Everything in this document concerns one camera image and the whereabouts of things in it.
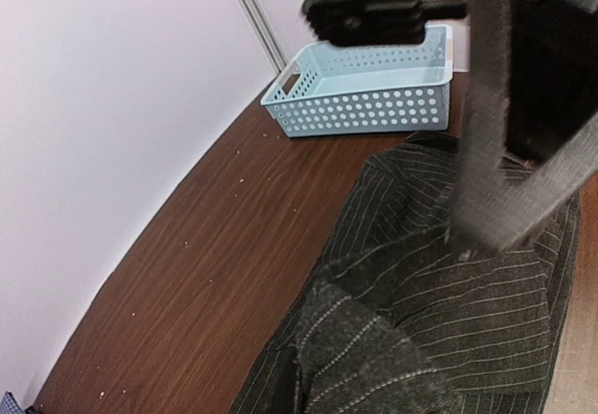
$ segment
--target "brown wooden table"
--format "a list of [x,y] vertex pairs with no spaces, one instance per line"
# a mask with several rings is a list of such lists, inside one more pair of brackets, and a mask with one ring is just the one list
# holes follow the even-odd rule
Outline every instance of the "brown wooden table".
[[[454,135],[466,82],[453,80]],[[254,101],[107,280],[36,405],[46,414],[227,413],[363,161],[404,137],[289,140]],[[589,261],[598,250],[585,253]],[[595,271],[586,277],[598,283]]]

